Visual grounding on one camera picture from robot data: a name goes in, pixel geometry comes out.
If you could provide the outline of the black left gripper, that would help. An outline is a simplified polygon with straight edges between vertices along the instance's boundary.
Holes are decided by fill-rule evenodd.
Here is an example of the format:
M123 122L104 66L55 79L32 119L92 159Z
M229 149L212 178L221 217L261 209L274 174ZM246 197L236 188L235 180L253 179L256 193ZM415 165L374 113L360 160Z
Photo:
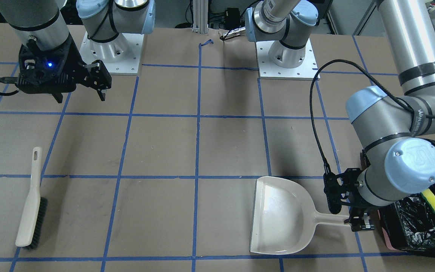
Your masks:
M348 206L349 216L344 220L344 224L348 224L352 231L375 230L369 212L376 207L368 203L358 191L358 177L363 171L359 168L349 168L337 175L331 172L329 167L325 167L324 170L324 193L329 212L337 215L343 206Z

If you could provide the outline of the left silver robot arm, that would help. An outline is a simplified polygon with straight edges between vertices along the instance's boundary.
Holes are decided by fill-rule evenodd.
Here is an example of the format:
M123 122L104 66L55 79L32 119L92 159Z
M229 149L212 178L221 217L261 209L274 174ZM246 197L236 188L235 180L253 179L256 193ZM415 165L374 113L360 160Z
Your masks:
M435 184L435 147L421 135L435 134L435 29L423 0L376 0L404 96L393 96L358 64L332 60L312 78L310 93L322 70L334 63L357 68L373 86L346 102L347 115L370 165L336 175L321 148L324 193L336 215L349 206L345 223L353 231L372 229L366 215Z

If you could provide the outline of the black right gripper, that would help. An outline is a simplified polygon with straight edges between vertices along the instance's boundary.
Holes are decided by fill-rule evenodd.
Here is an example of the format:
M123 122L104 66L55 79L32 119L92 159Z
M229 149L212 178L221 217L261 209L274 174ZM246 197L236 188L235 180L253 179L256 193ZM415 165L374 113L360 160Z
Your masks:
M29 36L19 51L20 72L16 86L26 94L51 94L57 103L63 93L70 93L86 80L86 86L97 91L105 101L112 78L101 60L85 64L72 36L54 49L44 51L35 36Z

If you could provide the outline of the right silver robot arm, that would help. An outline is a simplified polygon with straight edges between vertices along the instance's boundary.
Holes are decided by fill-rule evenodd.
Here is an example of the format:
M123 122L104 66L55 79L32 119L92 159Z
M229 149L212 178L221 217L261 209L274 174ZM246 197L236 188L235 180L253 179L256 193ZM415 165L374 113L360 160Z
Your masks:
M78 85L101 101L111 74L135 67L131 38L152 33L153 0L0 0L0 14L18 36L18 76L0 77L0 96L48 94L62 103Z

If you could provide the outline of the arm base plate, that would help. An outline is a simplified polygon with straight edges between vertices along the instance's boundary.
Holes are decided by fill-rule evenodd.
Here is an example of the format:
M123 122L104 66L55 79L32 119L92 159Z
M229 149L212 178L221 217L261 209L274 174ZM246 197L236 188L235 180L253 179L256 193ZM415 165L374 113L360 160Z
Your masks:
M255 44L262 79L312 80L319 69L310 39L297 50L286 48L279 41Z
M144 34L120 33L113 41L97 43L85 33L79 52L87 64L101 60L111 75L137 76L145 38Z

